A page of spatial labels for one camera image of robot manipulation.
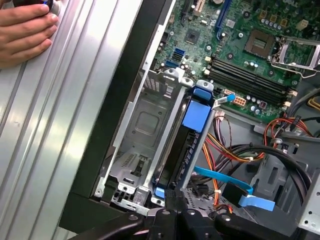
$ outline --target ram slot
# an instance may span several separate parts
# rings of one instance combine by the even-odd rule
[[[290,90],[287,86],[218,59],[214,60],[208,78],[276,106],[281,106],[287,100]]]

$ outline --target integrated circuit chip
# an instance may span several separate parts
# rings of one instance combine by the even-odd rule
[[[190,44],[197,44],[199,37],[200,37],[199,31],[189,28],[188,31],[186,32],[184,41]]]

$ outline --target motherboard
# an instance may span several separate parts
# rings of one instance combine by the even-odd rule
[[[268,123],[290,107],[303,73],[274,67],[285,37],[315,41],[320,11],[312,0],[177,0],[152,69],[180,67],[214,84],[223,107]],[[284,63],[308,65],[315,46],[292,43]]]

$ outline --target hand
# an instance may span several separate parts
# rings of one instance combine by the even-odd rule
[[[0,0],[0,69],[38,56],[52,44],[58,17],[45,4],[2,9]]]

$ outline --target aluminum panel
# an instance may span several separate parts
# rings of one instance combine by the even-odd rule
[[[64,0],[52,47],[0,72],[0,239],[57,236],[141,2]]]

